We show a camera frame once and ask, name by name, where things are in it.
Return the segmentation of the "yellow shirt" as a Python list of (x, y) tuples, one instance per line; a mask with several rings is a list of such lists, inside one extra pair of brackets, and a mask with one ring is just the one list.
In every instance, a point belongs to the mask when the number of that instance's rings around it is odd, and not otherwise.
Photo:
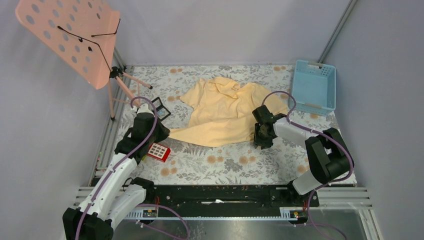
[(180, 100), (193, 109), (188, 126), (173, 128), (174, 140), (221, 147), (253, 139), (256, 120), (253, 111), (266, 105), (273, 114), (288, 113), (288, 105), (263, 85), (248, 82), (240, 86), (226, 77), (200, 79)]

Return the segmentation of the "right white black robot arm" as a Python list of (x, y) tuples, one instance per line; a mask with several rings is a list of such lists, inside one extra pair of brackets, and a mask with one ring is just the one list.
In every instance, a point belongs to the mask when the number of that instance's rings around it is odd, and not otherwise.
[(317, 131), (289, 121), (283, 113), (274, 115), (265, 105), (257, 107), (252, 114), (256, 120), (254, 147), (269, 149), (274, 139), (285, 138), (306, 150), (309, 170), (289, 183), (286, 198), (291, 205), (301, 205), (312, 190), (345, 173), (351, 174), (354, 162), (337, 129)]

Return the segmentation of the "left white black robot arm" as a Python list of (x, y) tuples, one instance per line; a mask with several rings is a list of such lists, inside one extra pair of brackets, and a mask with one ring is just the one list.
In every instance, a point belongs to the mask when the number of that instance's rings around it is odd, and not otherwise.
[(137, 204), (148, 206), (154, 202), (154, 190), (142, 182), (131, 183), (120, 197), (117, 193), (150, 146), (165, 140), (169, 134), (154, 112), (145, 110), (136, 114), (133, 126), (117, 143), (106, 172), (93, 190), (77, 208), (69, 207), (64, 212), (67, 240), (110, 240), (116, 227)]

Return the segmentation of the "black open brooch case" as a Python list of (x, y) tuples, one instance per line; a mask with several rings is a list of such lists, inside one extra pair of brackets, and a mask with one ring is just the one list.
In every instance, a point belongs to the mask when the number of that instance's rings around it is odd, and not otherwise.
[(160, 121), (165, 120), (171, 115), (171, 112), (165, 107), (160, 97), (153, 99), (152, 103), (154, 104), (157, 116)]

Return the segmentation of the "red box with white squares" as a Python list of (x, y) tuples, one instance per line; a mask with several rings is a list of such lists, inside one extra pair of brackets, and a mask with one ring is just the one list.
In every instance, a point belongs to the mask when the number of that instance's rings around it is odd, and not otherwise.
[(149, 150), (148, 150), (146, 155), (151, 157), (151, 158), (154, 158), (158, 161), (165, 163), (166, 160), (168, 159), (170, 153), (171, 153), (170, 148), (163, 146), (161, 144), (158, 144), (158, 143), (153, 143), (149, 147)]

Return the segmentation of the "floral patterned table mat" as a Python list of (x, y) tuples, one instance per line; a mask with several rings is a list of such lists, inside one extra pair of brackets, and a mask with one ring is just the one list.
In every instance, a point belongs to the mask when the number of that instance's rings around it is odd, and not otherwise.
[[(136, 66), (130, 74), (152, 85), (152, 89), (130, 84), (130, 90), (148, 99), (160, 97), (170, 116), (167, 128), (183, 128), (189, 123), (192, 107), (182, 102), (198, 80), (225, 77), (238, 82), (260, 84), (271, 91), (282, 91), (287, 100), (295, 67), (290, 65), (206, 65)], [(147, 157), (131, 173), (157, 185), (235, 185), (286, 184), (309, 169), (306, 151), (284, 138), (271, 148), (254, 148), (250, 142), (205, 147), (168, 138), (163, 145), (171, 153), (165, 162)]]

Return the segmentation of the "light blue plastic basket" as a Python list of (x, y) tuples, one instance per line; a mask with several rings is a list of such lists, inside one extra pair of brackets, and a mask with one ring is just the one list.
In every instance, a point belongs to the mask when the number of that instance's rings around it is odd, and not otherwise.
[(332, 65), (297, 60), (294, 68), (288, 107), (327, 116), (336, 109), (336, 68)]

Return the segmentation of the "pink perforated music stand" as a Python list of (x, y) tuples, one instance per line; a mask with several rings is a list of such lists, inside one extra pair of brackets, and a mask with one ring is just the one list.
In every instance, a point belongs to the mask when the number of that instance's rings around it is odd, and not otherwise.
[(113, 57), (121, 14), (105, 0), (21, 0), (15, 15), (29, 32), (54, 51), (96, 90), (108, 88), (113, 108), (111, 80), (126, 96), (134, 93), (124, 84), (127, 77), (148, 89), (153, 87), (114, 67)]

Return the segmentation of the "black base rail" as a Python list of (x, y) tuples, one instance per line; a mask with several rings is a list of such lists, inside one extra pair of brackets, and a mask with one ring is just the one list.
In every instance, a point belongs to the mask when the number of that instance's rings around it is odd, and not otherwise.
[(298, 195), (288, 185), (155, 185), (147, 190), (142, 202), (174, 208), (224, 204), (253, 204), (260, 208), (320, 205), (318, 195)]

